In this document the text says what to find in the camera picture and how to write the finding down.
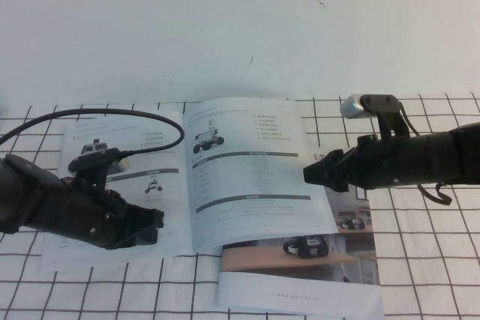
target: white table surface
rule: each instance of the white table surface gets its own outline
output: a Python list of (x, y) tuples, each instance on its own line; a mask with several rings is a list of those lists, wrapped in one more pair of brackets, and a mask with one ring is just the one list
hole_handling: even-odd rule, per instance
[[(402, 100), (420, 133), (450, 130), (480, 121), (473, 94), (445, 94)], [(345, 148), (362, 134), (378, 131), (375, 121), (343, 119), (341, 99), (298, 100), (313, 145)], [(111, 108), (174, 109), (191, 103), (108, 104)], [(28, 118), (64, 106), (7, 108), (0, 133)], [(52, 120), (0, 146), (56, 172), (62, 127), (76, 117)], [(388, 319), (480, 319), (480, 191), (455, 186), (445, 190), (450, 207), (425, 201), (416, 188), (368, 191)], [(23, 228), (0, 235), (0, 318), (14, 319), (166, 319), (290, 320), (304, 316), (237, 313), (215, 306), (221, 258), (208, 253), (40, 274), (44, 233)]]

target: robot car illustration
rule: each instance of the robot car illustration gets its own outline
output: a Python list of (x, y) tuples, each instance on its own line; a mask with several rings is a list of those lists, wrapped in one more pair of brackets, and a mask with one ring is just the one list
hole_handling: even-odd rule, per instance
[(221, 136), (218, 136), (218, 130), (215, 126), (215, 120), (208, 120), (208, 131), (205, 133), (198, 134), (195, 136), (196, 144), (193, 147), (193, 152), (196, 154), (203, 150), (209, 150), (212, 145), (222, 145), (225, 142), (225, 139)]
[(158, 185), (157, 179), (153, 179), (148, 183), (148, 186), (145, 190), (145, 194), (150, 193), (150, 190), (157, 189), (158, 191), (162, 191), (162, 187)]
[[(94, 139), (92, 144), (87, 144), (83, 146), (82, 152), (80, 153), (80, 157), (82, 155), (96, 153), (96, 152), (107, 150), (107, 149), (108, 149), (108, 146), (105, 142), (100, 142), (100, 139)], [(111, 166), (109, 166), (106, 174), (112, 175), (112, 174), (118, 174), (120, 172), (124, 172), (125, 170), (128, 169), (129, 166), (130, 166), (129, 159), (127, 158), (122, 159), (118, 162), (113, 163)]]

